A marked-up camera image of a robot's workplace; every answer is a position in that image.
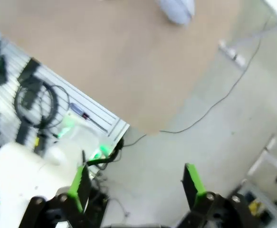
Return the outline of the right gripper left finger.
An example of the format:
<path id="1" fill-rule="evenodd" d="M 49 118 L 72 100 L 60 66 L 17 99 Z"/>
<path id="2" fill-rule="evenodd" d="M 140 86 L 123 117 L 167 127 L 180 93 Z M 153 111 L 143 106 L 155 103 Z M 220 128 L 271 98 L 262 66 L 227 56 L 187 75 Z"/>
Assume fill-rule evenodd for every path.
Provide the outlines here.
<path id="1" fill-rule="evenodd" d="M 75 175 L 60 170 L 41 171 L 37 189 L 21 220 L 23 228 L 99 228 L 98 219 L 90 209 L 92 181 L 86 165 Z"/>

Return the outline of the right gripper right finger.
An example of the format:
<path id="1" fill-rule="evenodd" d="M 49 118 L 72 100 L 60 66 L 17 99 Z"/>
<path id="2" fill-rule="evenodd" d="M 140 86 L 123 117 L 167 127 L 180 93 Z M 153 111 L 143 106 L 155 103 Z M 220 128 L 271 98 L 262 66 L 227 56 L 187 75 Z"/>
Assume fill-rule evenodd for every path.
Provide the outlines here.
<path id="1" fill-rule="evenodd" d="M 190 211 L 178 228 L 204 228 L 210 221 L 218 228 L 249 228 L 250 210 L 243 195 L 228 198 L 207 191 L 193 164 L 185 164 L 182 184 Z"/>

